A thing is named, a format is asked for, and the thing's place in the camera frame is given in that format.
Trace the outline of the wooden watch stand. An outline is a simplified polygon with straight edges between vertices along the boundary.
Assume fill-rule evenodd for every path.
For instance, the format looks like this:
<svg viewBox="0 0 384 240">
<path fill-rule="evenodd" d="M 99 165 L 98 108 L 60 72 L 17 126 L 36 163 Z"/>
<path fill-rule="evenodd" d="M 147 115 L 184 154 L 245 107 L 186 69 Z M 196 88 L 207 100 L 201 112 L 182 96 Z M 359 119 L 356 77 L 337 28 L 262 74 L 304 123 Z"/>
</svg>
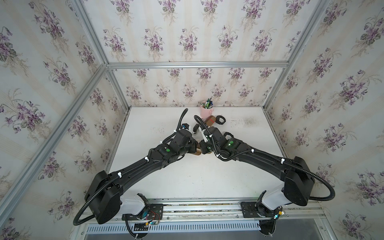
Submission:
<svg viewBox="0 0 384 240">
<path fill-rule="evenodd" d="M 192 148 L 192 150 L 193 150 L 192 151 L 193 155 L 199 156 L 202 154 L 201 146 L 200 146 L 200 143 L 198 142 L 194 143 L 194 147 Z"/>
</svg>

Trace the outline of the black sport watch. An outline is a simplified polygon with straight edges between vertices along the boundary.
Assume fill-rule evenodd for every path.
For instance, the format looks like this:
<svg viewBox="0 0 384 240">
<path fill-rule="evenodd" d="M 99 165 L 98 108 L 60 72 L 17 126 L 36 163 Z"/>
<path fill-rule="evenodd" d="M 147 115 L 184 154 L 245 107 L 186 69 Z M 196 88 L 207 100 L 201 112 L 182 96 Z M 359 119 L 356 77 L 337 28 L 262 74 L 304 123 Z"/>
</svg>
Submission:
<svg viewBox="0 0 384 240">
<path fill-rule="evenodd" d="M 225 137 L 226 139 L 231 139 L 231 138 L 233 138 L 234 136 L 233 136 L 231 133 L 229 133 L 229 132 L 225 132 L 225 133 L 224 133 L 224 137 Z"/>
<path fill-rule="evenodd" d="M 226 123 L 226 118 L 225 117 L 223 117 L 223 116 L 221 116 L 221 115 L 217 115 L 216 116 L 216 123 L 218 124 L 218 125 L 223 125 L 223 124 L 225 124 Z"/>
</svg>

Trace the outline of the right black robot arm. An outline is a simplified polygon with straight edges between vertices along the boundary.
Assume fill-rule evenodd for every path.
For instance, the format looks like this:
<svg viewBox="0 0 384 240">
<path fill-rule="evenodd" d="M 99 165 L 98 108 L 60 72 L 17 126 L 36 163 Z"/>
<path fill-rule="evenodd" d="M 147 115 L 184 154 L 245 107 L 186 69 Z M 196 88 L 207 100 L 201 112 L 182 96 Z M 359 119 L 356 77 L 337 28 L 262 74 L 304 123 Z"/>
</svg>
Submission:
<svg viewBox="0 0 384 240">
<path fill-rule="evenodd" d="M 223 162 L 250 164 L 282 181 L 275 189 L 263 191 L 259 196 L 253 209 L 259 217 L 277 219 L 285 205 L 305 207 L 308 201 L 327 202 L 335 198 L 334 187 L 311 172 L 304 159 L 272 155 L 236 139 L 231 133 L 221 133 L 216 127 L 208 127 L 197 115 L 194 119 L 202 131 L 200 146 L 203 154 L 212 152 Z"/>
</svg>

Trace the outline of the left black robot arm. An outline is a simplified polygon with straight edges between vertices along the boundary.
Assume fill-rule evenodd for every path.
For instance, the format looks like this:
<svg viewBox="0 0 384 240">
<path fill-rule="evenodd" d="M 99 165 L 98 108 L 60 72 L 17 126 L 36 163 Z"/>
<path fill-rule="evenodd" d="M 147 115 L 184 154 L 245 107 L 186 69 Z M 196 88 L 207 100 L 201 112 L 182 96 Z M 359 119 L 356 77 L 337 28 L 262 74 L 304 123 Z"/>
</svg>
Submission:
<svg viewBox="0 0 384 240">
<path fill-rule="evenodd" d="M 85 203 L 73 220 L 78 226 L 96 219 L 98 224 L 111 220 L 121 208 L 121 196 L 134 184 L 181 160 L 186 154 L 197 152 L 197 141 L 192 133 L 182 128 L 182 120 L 188 109 L 184 109 L 174 132 L 148 154 L 128 167 L 112 173 L 101 171 L 95 175 L 85 196 Z"/>
</svg>

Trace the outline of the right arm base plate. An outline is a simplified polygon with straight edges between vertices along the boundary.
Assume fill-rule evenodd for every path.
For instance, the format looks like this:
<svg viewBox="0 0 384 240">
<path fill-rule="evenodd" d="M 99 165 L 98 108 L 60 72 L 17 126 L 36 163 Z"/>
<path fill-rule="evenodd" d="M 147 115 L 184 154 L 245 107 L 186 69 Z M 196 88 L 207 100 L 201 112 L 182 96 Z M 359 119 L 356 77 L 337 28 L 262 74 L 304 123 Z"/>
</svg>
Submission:
<svg viewBox="0 0 384 240">
<path fill-rule="evenodd" d="M 268 209 L 262 202 L 241 202 L 241 210 L 244 218 L 279 218 L 282 206 L 274 210 Z"/>
</svg>

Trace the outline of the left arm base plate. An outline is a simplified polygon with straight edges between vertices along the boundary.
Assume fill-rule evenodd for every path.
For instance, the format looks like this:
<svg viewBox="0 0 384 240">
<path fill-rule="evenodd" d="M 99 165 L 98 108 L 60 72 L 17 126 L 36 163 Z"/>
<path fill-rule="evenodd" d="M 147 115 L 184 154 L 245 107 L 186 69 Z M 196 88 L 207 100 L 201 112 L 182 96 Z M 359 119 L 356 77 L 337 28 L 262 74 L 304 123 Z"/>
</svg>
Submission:
<svg viewBox="0 0 384 240">
<path fill-rule="evenodd" d="M 128 221 L 159 221 L 163 217 L 163 204 L 149 204 L 145 206 L 144 209 L 139 212 L 137 215 L 124 214 L 122 215 L 122 220 Z"/>
</svg>

